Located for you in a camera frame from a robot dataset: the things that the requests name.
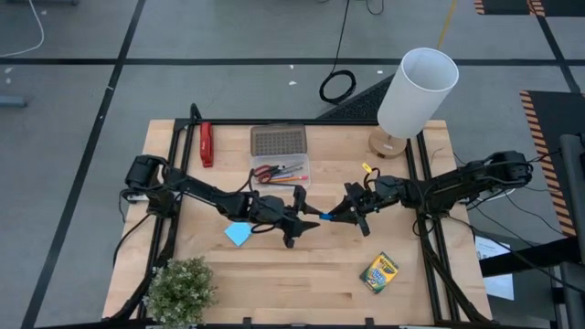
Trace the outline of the yellow green crayon box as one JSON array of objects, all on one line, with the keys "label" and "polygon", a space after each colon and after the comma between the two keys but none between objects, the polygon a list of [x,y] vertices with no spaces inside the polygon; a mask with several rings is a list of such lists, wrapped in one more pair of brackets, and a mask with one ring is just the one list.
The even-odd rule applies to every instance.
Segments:
[{"label": "yellow green crayon box", "polygon": [[399,272],[399,266],[380,252],[361,272],[359,279],[375,294],[382,292]]}]

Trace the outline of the red and black scissors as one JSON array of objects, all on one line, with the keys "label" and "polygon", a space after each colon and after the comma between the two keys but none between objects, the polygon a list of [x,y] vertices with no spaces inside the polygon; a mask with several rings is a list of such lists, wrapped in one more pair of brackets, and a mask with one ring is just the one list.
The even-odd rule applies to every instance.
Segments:
[{"label": "red and black scissors", "polygon": [[286,172],[298,172],[303,168],[303,164],[290,164],[290,165],[269,165],[264,164],[253,169],[253,176],[257,179],[258,183],[268,184],[269,180],[273,175],[278,173]]}]

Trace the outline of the black textured floor mat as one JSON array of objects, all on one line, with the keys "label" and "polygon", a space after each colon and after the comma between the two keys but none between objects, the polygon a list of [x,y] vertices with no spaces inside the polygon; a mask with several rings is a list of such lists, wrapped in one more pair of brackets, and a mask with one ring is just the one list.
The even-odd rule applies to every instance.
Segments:
[{"label": "black textured floor mat", "polygon": [[339,119],[368,119],[377,118],[378,109],[384,100],[388,87],[394,75],[376,83],[370,88],[363,90],[356,96],[336,105],[330,111],[318,117],[318,120],[339,120]]}]

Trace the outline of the black metal beam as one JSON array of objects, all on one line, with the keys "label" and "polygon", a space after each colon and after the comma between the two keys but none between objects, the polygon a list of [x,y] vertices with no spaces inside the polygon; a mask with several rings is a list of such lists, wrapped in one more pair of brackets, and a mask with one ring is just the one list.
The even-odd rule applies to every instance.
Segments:
[{"label": "black metal beam", "polygon": [[568,237],[506,254],[480,260],[484,277],[554,267],[562,262],[582,263],[585,251],[577,237]]}]

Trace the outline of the clear plastic pencil box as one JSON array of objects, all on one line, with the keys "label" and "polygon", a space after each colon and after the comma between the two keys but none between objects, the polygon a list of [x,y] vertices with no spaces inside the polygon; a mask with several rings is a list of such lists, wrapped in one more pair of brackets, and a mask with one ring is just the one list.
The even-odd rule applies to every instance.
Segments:
[{"label": "clear plastic pencil box", "polygon": [[307,154],[265,155],[252,157],[250,160],[250,166],[252,169],[257,168],[261,165],[294,165],[299,163],[303,164],[303,168],[300,171],[296,172],[294,176],[308,175],[309,176],[308,180],[277,184],[270,183],[261,184],[257,182],[257,179],[255,177],[252,177],[251,187],[253,189],[257,189],[260,191],[269,191],[293,189],[294,186],[308,187],[311,184],[310,161],[308,159]]}]

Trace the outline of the grey metal stand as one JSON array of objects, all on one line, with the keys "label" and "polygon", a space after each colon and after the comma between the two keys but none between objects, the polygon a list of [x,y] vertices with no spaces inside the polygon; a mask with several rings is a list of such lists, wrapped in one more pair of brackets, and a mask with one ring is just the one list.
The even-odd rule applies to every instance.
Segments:
[{"label": "grey metal stand", "polygon": [[567,174],[571,214],[579,256],[563,262],[561,274],[569,329],[585,329],[585,136],[563,134],[559,138]]}]

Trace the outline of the black mat with hazard stripes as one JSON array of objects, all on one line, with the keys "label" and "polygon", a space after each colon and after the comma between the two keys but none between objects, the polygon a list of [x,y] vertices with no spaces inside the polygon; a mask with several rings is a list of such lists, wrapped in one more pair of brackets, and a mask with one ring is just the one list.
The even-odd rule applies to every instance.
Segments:
[{"label": "black mat with hazard stripes", "polygon": [[519,96],[561,232],[575,236],[577,226],[572,219],[569,179],[559,139],[563,134],[585,136],[585,94],[522,90]]},{"label": "black mat with hazard stripes", "polygon": [[479,15],[529,15],[527,0],[473,0],[475,11]]},{"label": "black mat with hazard stripes", "polygon": [[526,0],[531,14],[543,17],[585,17],[585,0]]}]

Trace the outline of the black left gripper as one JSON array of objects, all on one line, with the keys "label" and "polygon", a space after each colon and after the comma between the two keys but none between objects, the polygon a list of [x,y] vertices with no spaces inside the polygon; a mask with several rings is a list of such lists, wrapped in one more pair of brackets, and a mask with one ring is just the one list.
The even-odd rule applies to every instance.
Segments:
[{"label": "black left gripper", "polygon": [[297,221],[293,212],[302,212],[305,215],[321,216],[322,211],[306,203],[306,190],[302,186],[295,186],[293,191],[293,206],[286,206],[284,201],[276,196],[262,196],[255,198],[250,205],[249,220],[253,224],[252,233],[265,233],[279,228],[283,231],[283,242],[287,249],[294,247],[294,239],[299,238],[305,231],[317,228],[319,223]]}]

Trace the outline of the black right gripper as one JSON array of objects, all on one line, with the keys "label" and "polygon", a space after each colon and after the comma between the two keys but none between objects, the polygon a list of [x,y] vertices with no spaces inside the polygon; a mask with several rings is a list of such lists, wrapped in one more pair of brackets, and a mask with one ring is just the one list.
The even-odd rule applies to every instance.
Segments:
[{"label": "black right gripper", "polygon": [[359,183],[344,183],[346,195],[339,205],[328,212],[331,222],[358,226],[364,237],[370,235],[370,228],[364,217],[345,214],[358,203],[363,214],[378,212],[380,209],[398,203],[405,196],[405,181],[391,175],[382,175],[364,182],[365,192],[361,196]]}]

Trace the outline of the table lamp white shade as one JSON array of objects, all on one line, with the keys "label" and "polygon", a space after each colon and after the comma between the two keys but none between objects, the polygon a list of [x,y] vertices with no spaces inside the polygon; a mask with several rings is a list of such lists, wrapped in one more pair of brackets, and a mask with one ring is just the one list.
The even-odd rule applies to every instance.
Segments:
[{"label": "table lamp white shade", "polygon": [[368,138],[372,153],[392,158],[403,153],[459,80],[455,62],[433,48],[404,55],[378,108],[378,127]]}]

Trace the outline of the white paper sheet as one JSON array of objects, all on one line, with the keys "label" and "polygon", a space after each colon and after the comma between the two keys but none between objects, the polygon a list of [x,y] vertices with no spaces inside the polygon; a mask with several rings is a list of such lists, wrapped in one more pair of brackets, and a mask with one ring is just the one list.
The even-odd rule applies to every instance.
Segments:
[{"label": "white paper sheet", "polygon": [[[508,252],[509,245],[500,246],[494,241],[477,236],[474,240],[478,260],[485,260]],[[486,293],[513,301],[515,299],[514,281],[512,274],[504,274],[484,278]]]}]

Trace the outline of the red stapler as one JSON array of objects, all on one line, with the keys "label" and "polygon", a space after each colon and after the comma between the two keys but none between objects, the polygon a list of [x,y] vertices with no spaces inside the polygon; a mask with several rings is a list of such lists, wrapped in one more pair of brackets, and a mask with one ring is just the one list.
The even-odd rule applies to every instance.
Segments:
[{"label": "red stapler", "polygon": [[200,159],[204,167],[213,166],[213,127],[210,122],[200,124]]}]

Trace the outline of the black metal table frame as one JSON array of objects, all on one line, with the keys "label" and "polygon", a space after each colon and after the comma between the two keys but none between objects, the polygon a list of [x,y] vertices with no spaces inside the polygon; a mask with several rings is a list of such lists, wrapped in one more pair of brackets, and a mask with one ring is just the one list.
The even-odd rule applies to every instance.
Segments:
[{"label": "black metal table frame", "polygon": [[[382,175],[410,175],[405,155],[380,159],[367,147],[372,127],[324,126],[329,121],[280,120],[306,124],[312,183],[307,202],[322,211],[335,207],[345,193],[344,182],[362,180],[366,162],[379,166]],[[221,189],[235,190],[245,181],[250,167],[250,127],[276,120],[256,120],[243,126],[215,121],[215,163],[201,166],[199,132],[193,132],[188,173]],[[452,143],[445,121],[426,123],[425,142],[433,176],[455,168]],[[279,230],[250,237],[237,248],[223,233],[230,222],[216,209],[185,198],[177,221],[175,258],[205,255],[215,272],[218,304],[206,310],[206,324],[432,324],[433,314],[426,282],[423,252],[412,234],[415,211],[399,205],[370,214],[371,235],[347,224],[321,222],[305,232],[294,249],[286,249]],[[122,246],[114,267],[102,316],[111,317],[135,291],[145,274],[153,236],[154,219],[138,228]],[[492,318],[470,230],[446,218],[442,222],[453,279],[483,316]],[[372,293],[358,276],[380,251],[399,265],[399,273],[380,294]]]}]

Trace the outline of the green potted plant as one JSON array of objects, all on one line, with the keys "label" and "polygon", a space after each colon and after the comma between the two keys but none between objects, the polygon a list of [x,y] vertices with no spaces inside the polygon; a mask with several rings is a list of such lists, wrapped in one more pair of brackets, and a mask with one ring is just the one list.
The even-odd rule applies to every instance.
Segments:
[{"label": "green potted plant", "polygon": [[204,257],[169,260],[154,268],[147,295],[147,312],[164,329],[186,329],[204,323],[204,311],[218,303],[214,272]]}]

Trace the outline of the light blue sticky note pad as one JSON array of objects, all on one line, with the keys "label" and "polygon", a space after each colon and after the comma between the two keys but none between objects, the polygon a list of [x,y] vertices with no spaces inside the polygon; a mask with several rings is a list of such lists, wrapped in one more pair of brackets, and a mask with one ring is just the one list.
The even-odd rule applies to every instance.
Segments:
[{"label": "light blue sticky note pad", "polygon": [[251,226],[247,222],[234,222],[225,230],[224,234],[237,247],[243,245],[251,235]]}]

